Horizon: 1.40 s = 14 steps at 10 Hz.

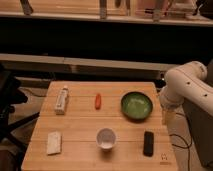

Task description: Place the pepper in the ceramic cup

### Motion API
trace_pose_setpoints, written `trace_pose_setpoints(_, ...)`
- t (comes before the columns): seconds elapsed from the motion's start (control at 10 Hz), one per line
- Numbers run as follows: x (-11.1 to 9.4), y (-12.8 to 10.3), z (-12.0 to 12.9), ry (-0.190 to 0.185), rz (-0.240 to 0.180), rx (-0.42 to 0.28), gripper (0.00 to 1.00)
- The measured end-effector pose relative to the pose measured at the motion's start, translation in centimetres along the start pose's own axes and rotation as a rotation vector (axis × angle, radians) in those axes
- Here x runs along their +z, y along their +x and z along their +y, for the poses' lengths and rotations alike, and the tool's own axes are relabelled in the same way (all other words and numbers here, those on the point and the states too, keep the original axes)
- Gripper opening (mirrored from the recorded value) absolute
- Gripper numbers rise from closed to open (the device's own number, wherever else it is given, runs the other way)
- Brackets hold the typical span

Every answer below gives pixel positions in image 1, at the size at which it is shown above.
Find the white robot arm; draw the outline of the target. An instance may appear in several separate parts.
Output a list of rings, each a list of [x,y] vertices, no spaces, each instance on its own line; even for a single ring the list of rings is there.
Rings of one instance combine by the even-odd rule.
[[[199,61],[188,62],[165,73],[166,85],[159,92],[164,125],[173,119],[175,109],[184,103],[184,99],[213,114],[213,87],[204,82],[206,77],[207,67]]]

